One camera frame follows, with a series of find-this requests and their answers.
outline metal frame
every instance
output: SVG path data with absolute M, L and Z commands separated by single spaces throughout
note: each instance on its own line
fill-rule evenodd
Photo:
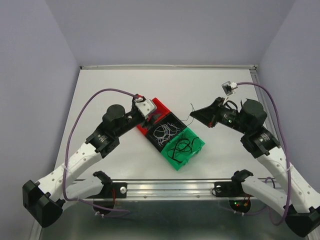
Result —
M 81 66 L 82 70 L 116 70 L 116 69 L 248 69 L 256 70 L 257 65 L 167 65 L 167 64 L 136 64 L 136 65 L 98 65 L 98 66 Z
M 82 70 L 108 70 L 108 69 L 244 69 L 249 70 L 252 81 L 259 84 L 257 65 L 101 65 L 101 66 L 81 66 Z M 275 130 L 266 99 L 261 89 L 255 88 L 259 101 L 267 112 L 265 121 L 266 128 L 275 136 Z M 215 182 L 230 181 L 230 179 L 188 179 L 188 180 L 125 180 L 119 179 L 114 182 L 127 182 L 127 197 L 117 199 L 117 201 L 204 201 L 204 200 L 223 200 L 211 194 Z M 283 192 L 282 188 L 276 183 L 276 189 Z M 106 199 L 95 199 L 95 201 L 105 201 Z M 29 240 L 39 240 L 41 226 L 34 221 Z M 309 240 L 320 239 L 317 230 L 308 235 Z

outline black cable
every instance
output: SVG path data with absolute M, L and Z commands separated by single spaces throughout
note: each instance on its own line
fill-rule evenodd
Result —
M 195 137 L 195 138 L 190 142 L 190 140 L 189 140 L 188 138 L 186 138 L 186 137 L 181 137 L 181 138 L 176 142 L 174 148 L 169 149 L 169 150 L 167 151 L 167 156 L 168 156 L 169 158 L 171 158 L 172 160 L 174 160 L 174 161 L 176 161 L 176 162 L 178 162 L 178 163 L 181 164 L 182 161 L 179 161 L 178 159 L 175 158 L 176 151 L 178 151 L 178 152 L 180 152 L 180 153 L 181 153 L 181 152 L 183 152 L 183 153 L 191 152 L 191 153 L 192 153 L 192 151 L 193 151 L 193 146 L 194 146 L 194 142 L 195 142 L 196 139 L 199 139 L 199 137 L 198 137 L 198 136 Z M 180 146 L 181 144 L 185 144 L 185 146 L 184 146 L 183 148 L 180 148 L 179 146 Z
M 231 100 L 228 100 L 228 101 L 226 101 L 226 103 L 224 104 L 224 105 L 227 106 L 230 110 L 233 110 L 233 109 L 229 106 L 228 103 L 232 104 L 232 105 L 235 107 L 235 110 L 238 111 L 238 106 L 237 106 L 237 104 L 235 104 L 235 102 L 233 102 L 233 101 L 231 101 Z

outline green tray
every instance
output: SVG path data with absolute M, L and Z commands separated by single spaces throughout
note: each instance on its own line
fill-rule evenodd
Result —
M 161 154 L 178 171 L 204 145 L 204 141 L 187 127 L 165 145 Z

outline black joint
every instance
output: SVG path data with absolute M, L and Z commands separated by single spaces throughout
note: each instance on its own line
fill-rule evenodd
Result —
M 279 141 L 263 126 L 257 131 L 246 132 L 241 138 L 244 148 L 256 159 L 269 155 L 273 148 L 280 147 Z
M 114 136 L 112 132 L 104 131 L 102 123 L 87 139 L 86 143 L 90 143 L 95 147 L 95 152 L 100 153 L 102 158 L 105 158 L 119 144 L 119 138 Z
M 248 170 L 236 171 L 231 177 L 231 180 L 237 183 L 243 183 L 246 178 L 253 176 L 254 174 Z
M 93 176 L 100 179 L 101 183 L 103 185 L 111 185 L 112 184 L 112 179 L 107 174 L 105 174 L 103 171 L 96 171 L 93 173 Z

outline screw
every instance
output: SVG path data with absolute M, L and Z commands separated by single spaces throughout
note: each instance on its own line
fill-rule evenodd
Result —
M 120 193 L 125 194 L 127 192 L 127 189 L 125 186 L 120 187 Z
M 218 194 L 222 192 L 220 185 L 215 186 L 213 190 L 214 190 L 216 193 L 218 193 Z

